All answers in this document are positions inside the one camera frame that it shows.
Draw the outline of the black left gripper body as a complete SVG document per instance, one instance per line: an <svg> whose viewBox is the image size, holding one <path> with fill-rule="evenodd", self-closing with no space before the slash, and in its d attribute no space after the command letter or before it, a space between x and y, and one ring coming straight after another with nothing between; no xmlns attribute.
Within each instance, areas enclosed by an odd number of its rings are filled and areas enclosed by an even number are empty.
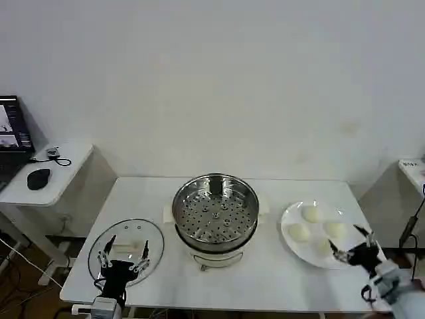
<svg viewBox="0 0 425 319"><path fill-rule="evenodd" d="M127 283L135 280L135 272L129 261L111 261L111 266L102 268L101 274L105 279L101 295L105 298L121 298L126 291Z"/></svg>

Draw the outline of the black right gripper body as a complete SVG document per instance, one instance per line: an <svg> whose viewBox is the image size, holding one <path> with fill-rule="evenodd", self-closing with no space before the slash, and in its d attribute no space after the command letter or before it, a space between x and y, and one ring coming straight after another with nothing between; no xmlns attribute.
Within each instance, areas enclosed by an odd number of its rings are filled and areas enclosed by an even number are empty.
<svg viewBox="0 0 425 319"><path fill-rule="evenodd" d="M377 245L360 244L349 250L348 262L352 266L362 266L366 271L374 271L381 264L378 254Z"/></svg>

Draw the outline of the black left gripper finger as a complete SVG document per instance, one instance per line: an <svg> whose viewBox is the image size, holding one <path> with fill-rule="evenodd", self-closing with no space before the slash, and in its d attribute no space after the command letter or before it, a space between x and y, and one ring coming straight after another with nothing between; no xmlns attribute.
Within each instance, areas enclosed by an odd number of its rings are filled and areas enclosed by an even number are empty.
<svg viewBox="0 0 425 319"><path fill-rule="evenodd" d="M143 247L141 257L139 258L139 260L136 263L134 263L133 266L130 267L130 269L132 271L142 271L142 270L144 270L150 264L150 259L149 259L148 255L149 255L149 241L146 240L144 247Z"/></svg>
<svg viewBox="0 0 425 319"><path fill-rule="evenodd" d="M116 235L113 235L112 238L106 243L104 248L101 251L98 251L97 258L102 268L112 267L112 262L109 260L109 253L112 249L115 240Z"/></svg>

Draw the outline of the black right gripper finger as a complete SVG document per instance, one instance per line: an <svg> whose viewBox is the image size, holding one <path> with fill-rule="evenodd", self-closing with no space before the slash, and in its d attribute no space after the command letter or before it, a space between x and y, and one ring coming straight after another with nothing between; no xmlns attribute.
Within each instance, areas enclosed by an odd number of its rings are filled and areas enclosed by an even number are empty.
<svg viewBox="0 0 425 319"><path fill-rule="evenodd" d="M342 251L342 250L338 249L337 246L330 239L328 240L328 242L329 242L329 246L331 247L332 254L333 254L334 258L341 263L345 263L345 264L349 265L350 260L352 259L353 255L354 255L353 252Z"/></svg>
<svg viewBox="0 0 425 319"><path fill-rule="evenodd" d="M366 246L368 247L376 247L377 241L375 239L375 232L374 231L368 231L364 227L360 225L353 225L360 234L362 234L365 238Z"/></svg>

